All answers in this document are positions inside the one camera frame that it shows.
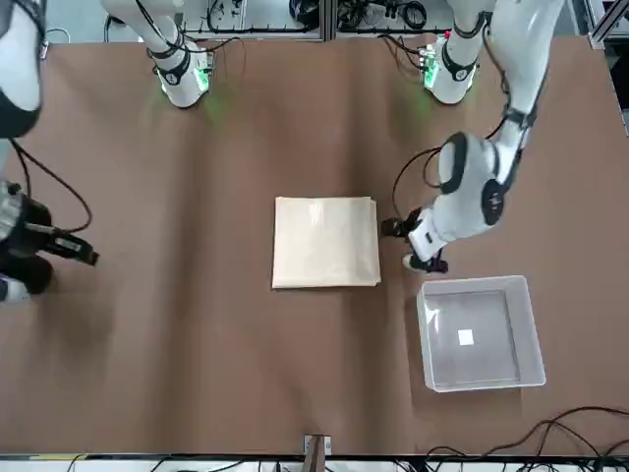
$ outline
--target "white label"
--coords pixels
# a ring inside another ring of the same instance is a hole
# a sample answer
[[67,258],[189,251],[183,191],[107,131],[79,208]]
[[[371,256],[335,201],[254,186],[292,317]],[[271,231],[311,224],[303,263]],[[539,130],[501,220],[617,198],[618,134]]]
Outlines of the white label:
[[474,345],[474,335],[471,329],[459,329],[459,344],[462,346]]

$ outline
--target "black cable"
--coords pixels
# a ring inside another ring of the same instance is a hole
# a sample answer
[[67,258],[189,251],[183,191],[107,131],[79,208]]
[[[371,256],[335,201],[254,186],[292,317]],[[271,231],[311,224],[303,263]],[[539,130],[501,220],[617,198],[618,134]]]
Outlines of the black cable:
[[[229,470],[229,469],[233,469],[234,467],[238,467],[239,465],[242,465],[244,463],[245,463],[244,460],[239,460],[238,462],[234,462],[233,464],[229,464],[229,465],[226,465],[224,467],[220,467],[218,469],[212,469],[212,470],[209,470],[208,472],[223,472],[225,470]],[[261,467],[261,465],[262,465],[262,463],[260,462],[258,464],[258,470],[257,470],[258,472],[259,472],[259,468]]]
[[105,19],[105,24],[103,25],[103,32],[102,32],[103,42],[109,42],[109,28],[111,27],[112,21],[113,19],[111,18],[111,15],[107,15],[107,18]]
[[[399,41],[402,43],[402,45],[404,47],[406,47],[406,44],[404,43],[404,38],[402,36],[398,37]],[[419,62],[415,62],[413,60],[413,58],[411,57],[411,53],[409,51],[404,51],[404,54],[406,54],[406,58],[409,60],[409,62],[411,63],[411,65],[413,67],[415,67],[418,71],[421,70],[422,68],[420,67],[420,63]]]
[[161,464],[163,464],[164,462],[166,462],[167,460],[172,459],[172,458],[173,458],[173,456],[172,456],[172,455],[166,455],[166,456],[162,457],[161,459],[159,459],[159,460],[157,461],[157,463],[156,463],[153,467],[151,467],[151,468],[150,468],[150,472],[155,472],[155,471],[157,470],[157,468],[158,468]]
[[491,50],[491,47],[489,47],[489,43],[487,42],[487,33],[488,32],[489,32],[489,24],[485,23],[485,26],[483,27],[483,32],[482,32],[483,45],[485,46],[485,50],[487,51],[487,56],[489,56],[489,60],[493,64],[493,67],[495,67],[496,70],[498,71],[498,73],[500,74],[500,87],[502,88],[502,91],[504,92],[504,94],[507,95],[508,103],[510,103],[511,102],[511,90],[509,89],[509,83],[507,82],[507,76],[506,76],[506,73],[504,72],[504,69],[502,69],[502,67],[500,67],[500,64],[498,63],[497,59],[493,55],[493,51]]
[[77,462],[77,460],[79,459],[79,457],[81,457],[82,454],[78,454],[75,455],[74,458],[70,461],[70,465],[68,466],[68,468],[66,469],[66,472],[70,472],[72,470],[72,468],[74,467],[75,463]]
[[619,447],[623,447],[624,445],[629,444],[629,440],[622,440],[611,446],[603,455],[611,455],[615,450]]
[[77,192],[70,184],[66,183],[65,180],[63,180],[61,177],[59,177],[57,174],[55,174],[52,170],[50,170],[44,164],[39,162],[32,155],[30,155],[22,146],[20,146],[20,144],[17,141],[15,141],[15,140],[11,140],[11,141],[12,141],[12,144],[14,145],[14,148],[16,149],[16,151],[19,151],[30,162],[35,164],[37,167],[39,167],[41,170],[43,170],[46,174],[48,174],[48,176],[52,177],[59,184],[61,184],[68,192],[70,192],[72,195],[74,195],[77,198],[77,200],[81,203],[81,205],[83,206],[84,210],[86,211],[87,221],[84,224],[82,224],[81,226],[78,226],[76,228],[63,229],[62,231],[65,232],[65,233],[72,234],[72,233],[78,233],[79,231],[83,231],[84,229],[88,228],[91,225],[91,222],[93,220],[93,214],[91,212],[91,208],[87,204],[86,200],[81,196],[81,194],[79,194],[79,192]]
[[[563,413],[549,419],[549,420],[542,420],[539,421],[524,437],[522,437],[521,439],[519,439],[516,442],[510,442],[507,444],[502,444],[502,445],[497,445],[493,448],[491,448],[490,450],[488,450],[487,452],[481,454],[481,455],[474,455],[474,456],[469,456],[467,454],[465,454],[464,452],[461,452],[457,449],[454,449],[450,446],[447,445],[439,445],[436,447],[433,447],[431,450],[429,450],[429,452],[426,454],[426,460],[429,460],[429,457],[436,451],[438,450],[447,450],[447,451],[451,451],[454,452],[455,455],[450,455],[450,456],[441,456],[439,457],[439,459],[441,460],[440,463],[443,463],[443,461],[447,460],[448,458],[452,458],[452,457],[456,457],[460,460],[466,460],[466,461],[480,461],[483,460],[487,457],[489,457],[490,455],[501,451],[501,450],[505,450],[505,449],[511,449],[514,447],[517,447],[519,445],[522,445],[523,443],[525,443],[526,441],[528,441],[534,434],[535,432],[542,426],[544,425],[551,425],[551,426],[559,426],[560,428],[563,428],[566,431],[569,431],[571,434],[575,435],[575,437],[579,438],[582,441],[585,441],[585,439],[581,436],[578,435],[576,432],[574,432],[572,429],[566,427],[565,425],[558,423],[558,420],[565,418],[569,415],[573,415],[575,413],[578,412],[584,412],[584,411],[596,411],[596,412],[604,412],[604,413],[608,413],[608,414],[612,414],[612,415],[619,415],[619,416],[623,416],[623,417],[628,417],[629,418],[629,411],[626,410],[620,410],[617,408],[609,408],[609,407],[604,407],[604,406],[581,406],[578,408],[572,408],[570,410],[564,411]],[[585,441],[585,443],[591,447],[593,450],[596,450],[595,447],[593,447],[589,442]],[[622,444],[625,444],[625,442],[620,442],[618,446],[621,446]]]
[[[422,20],[419,22],[412,20],[409,15],[409,10],[417,10],[418,12],[420,12],[420,15],[422,16]],[[417,0],[412,0],[410,2],[405,3],[404,6],[402,7],[402,12],[400,13],[400,15],[402,17],[402,20],[404,20],[404,23],[406,23],[406,25],[410,29],[417,30],[417,31],[424,30],[424,27],[426,26],[426,21],[428,20],[428,14],[426,12],[426,8]]]
[[428,185],[429,187],[431,187],[432,189],[440,189],[441,185],[440,184],[433,184],[431,181],[429,181],[429,165],[430,165],[430,161],[436,156],[438,155],[441,150],[443,149],[443,147],[440,147],[439,149],[435,150],[431,155],[429,155],[429,158],[426,159],[426,162],[424,162],[424,168],[422,169],[422,178],[424,179],[424,183],[426,185]]
[[422,157],[425,154],[428,154],[429,152],[433,152],[433,151],[439,151],[441,149],[441,147],[431,147],[430,149],[425,149],[422,152],[418,152],[417,154],[415,154],[413,157],[411,157],[406,164],[404,164],[404,167],[402,167],[402,169],[400,170],[400,172],[397,174],[397,177],[395,178],[395,182],[393,183],[393,189],[391,190],[391,202],[393,203],[393,208],[395,209],[395,212],[397,213],[398,218],[403,219],[402,218],[402,213],[400,212],[400,209],[397,205],[397,202],[395,201],[395,191],[397,190],[397,185],[400,182],[400,179],[402,178],[402,175],[404,175],[404,172],[406,171],[406,169],[409,168],[409,166],[415,162],[417,159],[419,159],[420,157]]
[[386,41],[390,41],[393,43],[394,46],[398,47],[399,49],[402,49],[404,52],[407,52],[409,54],[413,54],[414,56],[419,56],[420,55],[420,51],[418,51],[417,49],[411,49],[410,47],[407,47],[405,44],[403,44],[402,42],[398,41],[397,39],[395,39],[393,36],[391,36],[391,34],[381,34],[380,36],[378,36]]
[[22,151],[18,145],[18,143],[16,143],[16,140],[9,140],[9,142],[11,143],[11,146],[13,146],[13,149],[15,150],[16,154],[18,155],[18,159],[20,160],[20,165],[22,166],[22,172],[24,173],[24,180],[27,186],[27,197],[31,196],[31,192],[30,192],[30,172],[29,172],[29,168],[27,167],[27,162],[24,160],[24,155],[22,154]]

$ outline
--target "metal frame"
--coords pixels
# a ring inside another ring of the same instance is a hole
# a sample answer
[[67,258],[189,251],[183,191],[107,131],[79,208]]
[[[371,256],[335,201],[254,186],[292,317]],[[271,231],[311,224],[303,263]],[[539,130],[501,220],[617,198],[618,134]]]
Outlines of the metal frame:
[[629,9],[629,0],[616,0],[590,32],[590,44],[594,49],[603,49],[605,38]]

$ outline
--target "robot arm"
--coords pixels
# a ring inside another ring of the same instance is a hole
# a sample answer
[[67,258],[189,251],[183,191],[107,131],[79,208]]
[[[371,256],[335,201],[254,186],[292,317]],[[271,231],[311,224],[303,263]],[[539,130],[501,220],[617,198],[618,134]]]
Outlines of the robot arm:
[[564,0],[498,0],[488,39],[509,91],[496,138],[456,133],[438,159],[441,195],[406,221],[385,222],[383,233],[408,239],[414,254],[405,266],[447,271],[440,251],[448,243],[483,233],[502,215],[535,122],[550,41]]
[[162,89],[175,106],[188,108],[208,91],[208,56],[172,18],[184,0],[101,0],[101,4],[143,39]]
[[17,138],[39,116],[39,44],[45,0],[0,0],[0,138]]

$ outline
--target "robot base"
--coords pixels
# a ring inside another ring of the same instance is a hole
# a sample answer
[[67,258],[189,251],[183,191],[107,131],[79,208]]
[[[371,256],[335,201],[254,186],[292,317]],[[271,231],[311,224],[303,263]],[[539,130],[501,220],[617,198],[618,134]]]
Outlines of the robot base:
[[[191,50],[200,50],[191,41],[186,46]],[[191,53],[191,56],[190,66],[181,76],[179,84],[169,84],[168,74],[165,74],[166,78],[164,78],[159,72],[157,73],[161,81],[161,89],[170,102],[178,108],[190,108],[209,91],[214,54]]]
[[423,72],[423,84],[441,103],[453,105],[463,99],[472,86],[477,67],[461,82],[457,82],[443,65],[441,49],[445,46],[445,37],[440,37],[435,44],[429,44],[423,50],[426,70]]

